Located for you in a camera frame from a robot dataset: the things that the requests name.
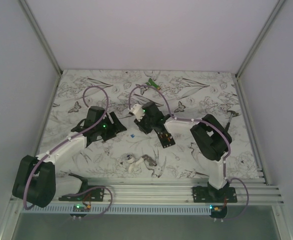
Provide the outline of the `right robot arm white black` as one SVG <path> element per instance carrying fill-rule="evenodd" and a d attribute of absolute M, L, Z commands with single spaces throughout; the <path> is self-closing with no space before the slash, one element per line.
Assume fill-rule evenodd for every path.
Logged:
<path fill-rule="evenodd" d="M 208 159 L 208 197 L 220 202 L 226 196 L 226 158 L 231 153 L 232 138 L 228 127 L 223 127 L 211 114 L 201 119 L 177 117 L 171 113 L 164 115 L 154 102 L 130 107 L 135 116 L 134 123 L 145 134 L 154 131 L 163 148 L 175 144 L 174 134 L 190 133 L 202 155 Z"/>

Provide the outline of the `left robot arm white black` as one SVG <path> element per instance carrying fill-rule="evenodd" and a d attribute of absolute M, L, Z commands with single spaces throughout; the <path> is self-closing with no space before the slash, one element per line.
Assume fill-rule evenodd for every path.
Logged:
<path fill-rule="evenodd" d="M 23 200 L 25 209 L 46 207 L 54 198 L 75 198 L 83 201 L 88 197 L 89 186 L 85 177 L 70 173 L 58 177 L 60 168 L 93 142 L 115 138 L 127 128 L 114 112 L 99 106 L 89 108 L 86 118 L 70 131 L 70 134 L 53 149 L 36 156 L 26 155 L 20 161 L 12 188 L 12 195 Z"/>

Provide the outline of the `black fuse box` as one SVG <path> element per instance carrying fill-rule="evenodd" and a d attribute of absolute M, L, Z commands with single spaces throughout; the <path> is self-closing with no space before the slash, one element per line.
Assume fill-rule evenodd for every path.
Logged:
<path fill-rule="evenodd" d="M 158 139 L 161 143 L 161 146 L 165 149 L 176 144 L 173 136 L 168 132 L 161 132 L 158 135 Z"/>

